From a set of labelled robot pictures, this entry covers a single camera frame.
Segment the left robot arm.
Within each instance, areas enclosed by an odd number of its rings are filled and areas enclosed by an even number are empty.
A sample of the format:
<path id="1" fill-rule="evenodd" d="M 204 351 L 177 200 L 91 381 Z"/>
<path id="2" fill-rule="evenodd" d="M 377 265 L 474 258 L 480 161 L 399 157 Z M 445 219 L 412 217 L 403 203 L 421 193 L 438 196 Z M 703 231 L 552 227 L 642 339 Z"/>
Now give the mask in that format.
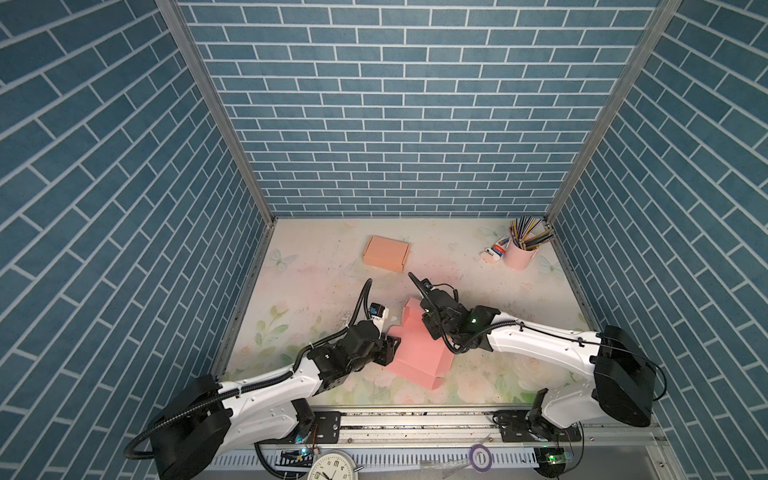
<path id="1" fill-rule="evenodd" d="M 245 380 L 210 375 L 188 384 L 123 450 L 151 460 L 162 479 L 192 479 L 218 456 L 263 441 L 301 443 L 315 421 L 311 397 L 341 386 L 370 363 L 386 366 L 400 341 L 384 333 L 366 280 L 344 327 L 303 347 L 286 367 Z"/>

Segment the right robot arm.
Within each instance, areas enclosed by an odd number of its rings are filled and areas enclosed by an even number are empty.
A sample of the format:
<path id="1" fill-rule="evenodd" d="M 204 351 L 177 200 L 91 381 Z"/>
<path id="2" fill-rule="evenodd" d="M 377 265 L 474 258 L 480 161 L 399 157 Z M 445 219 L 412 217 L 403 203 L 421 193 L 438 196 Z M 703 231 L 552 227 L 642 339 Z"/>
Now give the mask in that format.
<path id="1" fill-rule="evenodd" d="M 655 388 L 667 385 L 666 376 L 623 329 L 568 330 L 525 321 L 493 307 L 468 309 L 456 290 L 446 292 L 414 274 L 409 278 L 422 297 L 428 333 L 451 353 L 482 349 L 522 355 L 579 376 L 576 383 L 537 391 L 525 417 L 535 438 L 555 441 L 572 426 L 600 417 L 637 428 L 650 425 L 653 405 L 661 398 Z"/>

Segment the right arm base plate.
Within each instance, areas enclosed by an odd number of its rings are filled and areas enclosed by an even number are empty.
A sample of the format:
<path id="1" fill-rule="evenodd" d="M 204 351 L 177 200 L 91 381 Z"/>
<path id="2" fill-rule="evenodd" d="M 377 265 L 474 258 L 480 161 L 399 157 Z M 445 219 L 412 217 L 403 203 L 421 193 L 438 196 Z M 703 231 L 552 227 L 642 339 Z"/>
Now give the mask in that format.
<path id="1" fill-rule="evenodd" d="M 498 427 L 503 442 L 576 442 L 582 440 L 577 424 L 568 428 L 556 427 L 541 415 L 526 410 L 499 410 L 491 420 Z"/>

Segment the pink paper box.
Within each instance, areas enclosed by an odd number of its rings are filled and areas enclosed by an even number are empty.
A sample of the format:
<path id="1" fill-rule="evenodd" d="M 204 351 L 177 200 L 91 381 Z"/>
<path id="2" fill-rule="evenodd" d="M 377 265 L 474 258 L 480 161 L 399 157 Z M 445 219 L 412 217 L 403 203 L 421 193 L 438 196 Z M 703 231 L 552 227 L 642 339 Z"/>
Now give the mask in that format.
<path id="1" fill-rule="evenodd" d="M 400 340 L 394 359 L 385 369 L 427 390 L 438 389 L 449 372 L 454 355 L 443 341 L 432 338 L 423 324 L 420 301 L 410 298 L 404 305 L 399 325 L 388 330 Z"/>

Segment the orange paper box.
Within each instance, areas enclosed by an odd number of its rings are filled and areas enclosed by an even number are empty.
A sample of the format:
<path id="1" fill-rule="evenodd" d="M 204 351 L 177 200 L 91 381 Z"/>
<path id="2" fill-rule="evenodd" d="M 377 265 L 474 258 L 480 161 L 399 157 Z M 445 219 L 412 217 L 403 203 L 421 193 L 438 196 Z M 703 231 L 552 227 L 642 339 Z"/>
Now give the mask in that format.
<path id="1" fill-rule="evenodd" d="M 410 252 L 407 242 L 371 236 L 363 253 L 363 263 L 372 267 L 402 272 Z"/>

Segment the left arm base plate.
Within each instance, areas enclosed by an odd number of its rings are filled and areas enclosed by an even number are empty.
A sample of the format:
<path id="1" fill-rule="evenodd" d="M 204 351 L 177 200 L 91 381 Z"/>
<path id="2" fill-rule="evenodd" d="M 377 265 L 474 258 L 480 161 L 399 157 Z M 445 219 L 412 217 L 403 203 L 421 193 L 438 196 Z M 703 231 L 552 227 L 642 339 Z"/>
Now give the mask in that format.
<path id="1" fill-rule="evenodd" d="M 263 440 L 266 444 L 317 445 L 337 444 L 342 414 L 340 411 L 309 411 L 299 413 L 298 424 L 285 436 Z"/>

